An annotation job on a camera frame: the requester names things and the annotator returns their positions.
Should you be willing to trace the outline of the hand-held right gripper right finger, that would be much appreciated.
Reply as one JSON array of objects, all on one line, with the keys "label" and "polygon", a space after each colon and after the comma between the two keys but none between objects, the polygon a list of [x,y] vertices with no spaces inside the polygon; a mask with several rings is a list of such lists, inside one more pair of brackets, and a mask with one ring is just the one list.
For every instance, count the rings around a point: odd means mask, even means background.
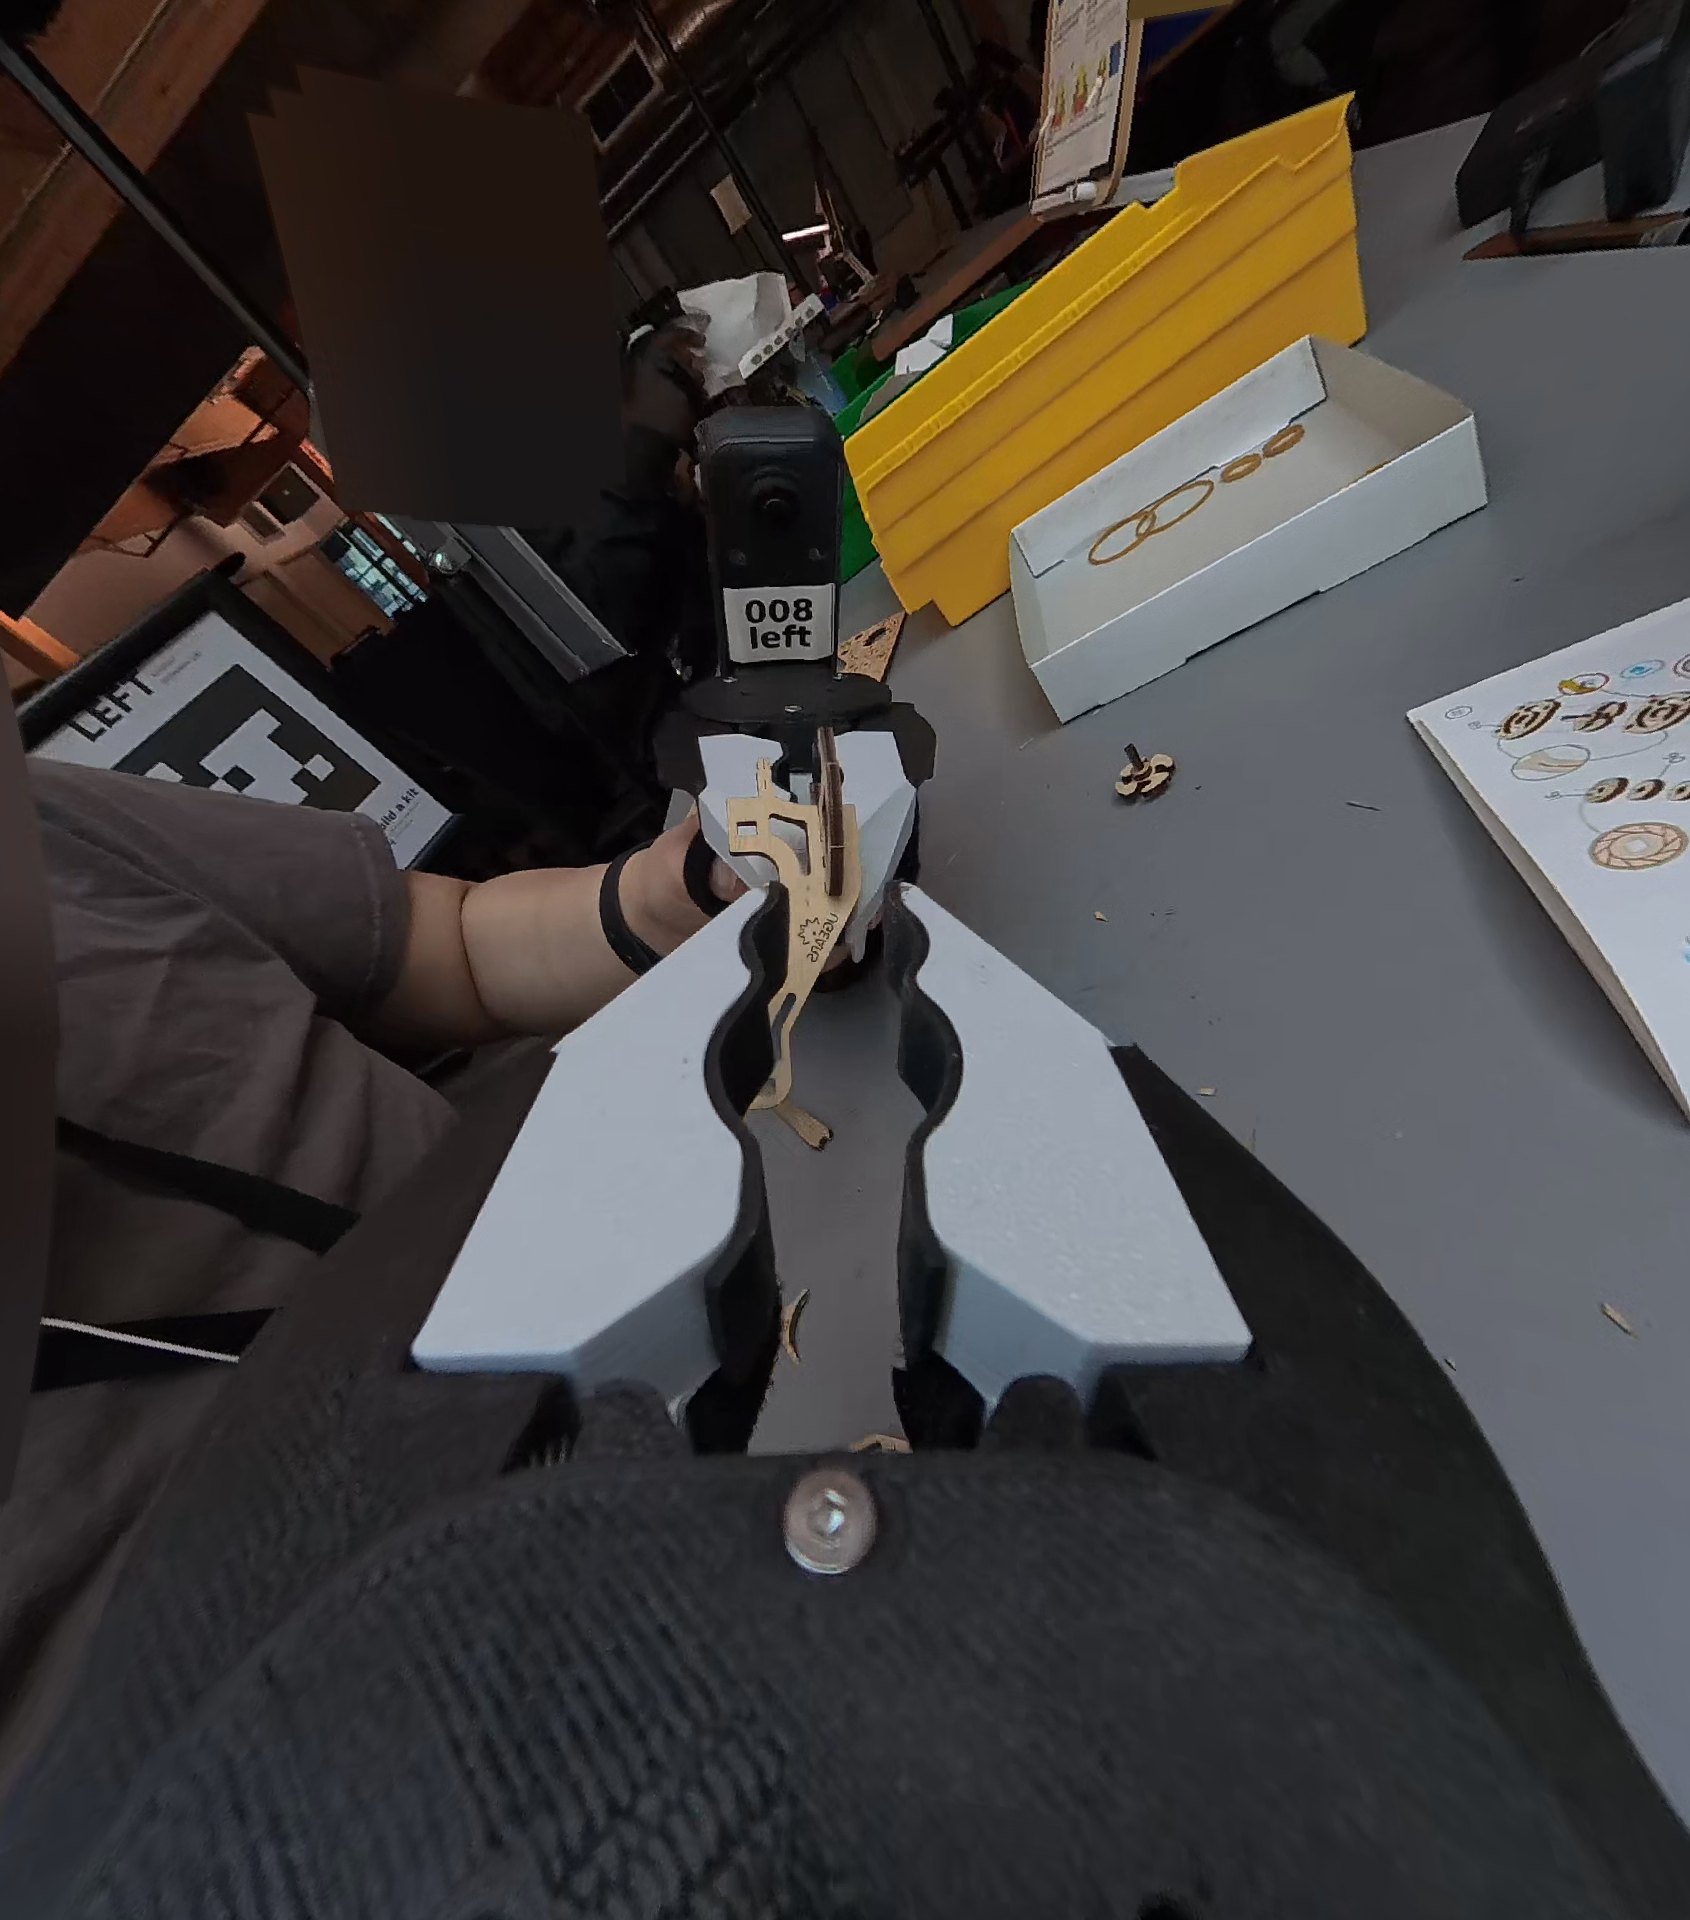
[{"label": "hand-held right gripper right finger", "polygon": [[968,1449],[1024,1380],[1090,1410],[1120,1368],[1251,1346],[1126,1064],[1090,1021],[928,894],[890,894],[903,1148],[891,1399],[915,1451]]}]

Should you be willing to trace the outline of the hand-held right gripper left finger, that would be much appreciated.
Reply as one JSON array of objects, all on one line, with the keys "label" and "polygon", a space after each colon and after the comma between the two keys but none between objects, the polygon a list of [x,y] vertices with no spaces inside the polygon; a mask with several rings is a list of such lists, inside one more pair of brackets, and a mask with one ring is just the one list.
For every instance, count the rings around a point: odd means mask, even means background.
[{"label": "hand-held right gripper left finger", "polygon": [[729,905],[551,1048],[408,1357],[428,1376],[656,1394],[745,1453],[781,1340],[761,1148],[785,898]]}]

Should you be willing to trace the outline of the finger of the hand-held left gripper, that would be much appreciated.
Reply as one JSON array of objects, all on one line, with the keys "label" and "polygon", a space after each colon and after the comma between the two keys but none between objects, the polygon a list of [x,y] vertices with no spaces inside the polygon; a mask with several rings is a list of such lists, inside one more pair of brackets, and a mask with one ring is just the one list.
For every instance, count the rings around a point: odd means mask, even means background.
[{"label": "finger of the hand-held left gripper", "polygon": [[839,944],[852,962],[865,946],[883,908],[915,824],[918,786],[893,735],[844,735],[839,738],[841,800],[855,810],[857,901]]},{"label": "finger of the hand-held left gripper", "polygon": [[761,827],[740,832],[729,829],[729,804],[741,808],[776,804],[784,799],[773,769],[781,758],[780,743],[756,733],[709,733],[698,743],[702,780],[693,797],[696,824],[718,870],[736,877],[749,890],[780,883],[777,853],[787,843],[773,829],[773,816],[761,815]]}]

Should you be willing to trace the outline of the long wooden model part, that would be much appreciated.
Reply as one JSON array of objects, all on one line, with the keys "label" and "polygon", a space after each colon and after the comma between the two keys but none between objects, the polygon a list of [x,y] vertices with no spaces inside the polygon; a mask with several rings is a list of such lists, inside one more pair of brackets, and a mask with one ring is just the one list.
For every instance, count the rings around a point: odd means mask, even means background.
[{"label": "long wooden model part", "polygon": [[823,968],[828,967],[838,943],[857,905],[857,810],[844,804],[847,866],[845,893],[832,901],[823,893],[822,877],[811,874],[809,841],[817,829],[813,799],[797,803],[781,797],[776,803],[729,804],[729,830],[737,835],[761,829],[761,815],[769,812],[776,832],[785,841],[785,853],[776,854],[785,907],[785,958],[784,980],[768,1005],[768,1030],[771,1045],[771,1070],[768,1080],[752,1101],[754,1112],[769,1112],[784,1101],[794,1101],[794,1062],[792,1040],[796,1025],[815,990]]}]

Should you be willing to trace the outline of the person's left forearm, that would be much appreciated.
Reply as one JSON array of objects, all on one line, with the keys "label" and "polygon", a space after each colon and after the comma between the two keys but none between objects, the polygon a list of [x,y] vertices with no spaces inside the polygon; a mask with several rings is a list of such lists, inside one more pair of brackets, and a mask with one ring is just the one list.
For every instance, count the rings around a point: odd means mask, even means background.
[{"label": "person's left forearm", "polygon": [[606,874],[405,874],[399,968],[370,1021],[378,1038],[450,1050],[583,1025],[633,982],[601,920]]}]

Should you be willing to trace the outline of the person's left hand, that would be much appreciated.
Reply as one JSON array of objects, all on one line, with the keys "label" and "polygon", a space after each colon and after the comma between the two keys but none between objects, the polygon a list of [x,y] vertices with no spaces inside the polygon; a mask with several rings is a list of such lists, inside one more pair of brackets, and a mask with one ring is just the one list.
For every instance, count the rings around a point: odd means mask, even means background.
[{"label": "person's left hand", "polygon": [[631,937],[656,957],[681,948],[749,890],[704,837],[698,810],[638,848],[618,877],[618,905]]}]

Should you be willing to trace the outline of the dark grey case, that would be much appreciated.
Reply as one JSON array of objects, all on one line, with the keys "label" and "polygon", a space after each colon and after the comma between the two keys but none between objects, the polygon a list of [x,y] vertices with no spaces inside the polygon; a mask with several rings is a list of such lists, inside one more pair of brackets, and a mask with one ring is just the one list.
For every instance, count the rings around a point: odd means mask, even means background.
[{"label": "dark grey case", "polygon": [[564,682],[590,681],[630,661],[624,647],[511,526],[474,526],[380,515],[378,523],[424,576],[426,595],[482,612]]}]

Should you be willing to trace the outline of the green plastic bin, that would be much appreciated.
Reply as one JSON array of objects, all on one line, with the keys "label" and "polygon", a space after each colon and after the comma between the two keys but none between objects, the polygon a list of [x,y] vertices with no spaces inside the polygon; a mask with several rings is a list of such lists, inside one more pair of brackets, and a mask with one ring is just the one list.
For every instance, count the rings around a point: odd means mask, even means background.
[{"label": "green plastic bin", "polygon": [[[1006,287],[998,294],[953,308],[928,325],[922,335],[902,347],[887,362],[876,365],[869,356],[869,347],[852,348],[832,371],[845,396],[844,408],[832,420],[838,438],[850,441],[862,423],[897,399],[907,382],[948,358],[998,315],[1007,311],[1030,287],[1032,283],[1024,280]],[[838,579],[852,583],[874,565],[876,558],[878,548],[857,500],[857,484],[845,475],[839,494]]]}]

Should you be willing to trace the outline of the yellow plastic bin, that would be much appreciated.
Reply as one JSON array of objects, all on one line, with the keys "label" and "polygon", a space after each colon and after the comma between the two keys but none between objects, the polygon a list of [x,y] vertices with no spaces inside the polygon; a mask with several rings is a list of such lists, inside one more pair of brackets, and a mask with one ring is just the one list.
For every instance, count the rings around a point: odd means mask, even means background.
[{"label": "yellow plastic bin", "polygon": [[1301,338],[1366,338],[1354,101],[1185,157],[844,441],[905,612],[963,623],[1017,524]]}]

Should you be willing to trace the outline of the white cardboard box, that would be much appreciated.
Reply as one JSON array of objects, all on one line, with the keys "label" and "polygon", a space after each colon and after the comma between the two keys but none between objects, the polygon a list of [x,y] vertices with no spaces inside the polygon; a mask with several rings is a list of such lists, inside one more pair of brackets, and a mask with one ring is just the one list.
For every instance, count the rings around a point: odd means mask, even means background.
[{"label": "white cardboard box", "polygon": [[[1219,482],[1289,420],[1301,445]],[[1147,505],[1159,530],[1087,565],[1098,534]],[[1011,528],[1024,662],[1067,725],[1486,505],[1464,401],[1361,348],[1299,338]]]}]

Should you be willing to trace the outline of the framed black-white marker sign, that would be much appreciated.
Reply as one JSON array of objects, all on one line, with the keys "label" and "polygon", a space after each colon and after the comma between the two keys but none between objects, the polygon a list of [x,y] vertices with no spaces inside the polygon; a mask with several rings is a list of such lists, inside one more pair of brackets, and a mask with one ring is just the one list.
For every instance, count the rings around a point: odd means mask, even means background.
[{"label": "framed black-white marker sign", "polygon": [[466,824],[451,775],[343,706],[278,620],[205,570],[16,709],[30,756],[354,815],[402,870]]}]

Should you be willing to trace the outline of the instruction sheet clipboard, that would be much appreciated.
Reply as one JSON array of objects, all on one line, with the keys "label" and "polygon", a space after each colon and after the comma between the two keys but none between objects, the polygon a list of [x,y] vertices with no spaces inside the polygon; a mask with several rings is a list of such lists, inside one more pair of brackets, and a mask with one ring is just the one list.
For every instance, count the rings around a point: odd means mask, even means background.
[{"label": "instruction sheet clipboard", "polygon": [[1130,142],[1142,41],[1130,2],[1050,2],[1026,209],[1033,221],[1110,203]]}]

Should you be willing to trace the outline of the instruction booklet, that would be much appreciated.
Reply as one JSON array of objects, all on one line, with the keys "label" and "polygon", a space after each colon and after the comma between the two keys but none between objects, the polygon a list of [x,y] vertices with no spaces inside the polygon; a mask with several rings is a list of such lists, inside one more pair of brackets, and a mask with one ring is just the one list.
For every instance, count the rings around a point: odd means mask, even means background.
[{"label": "instruction booklet", "polygon": [[1408,725],[1690,1122],[1690,596]]}]

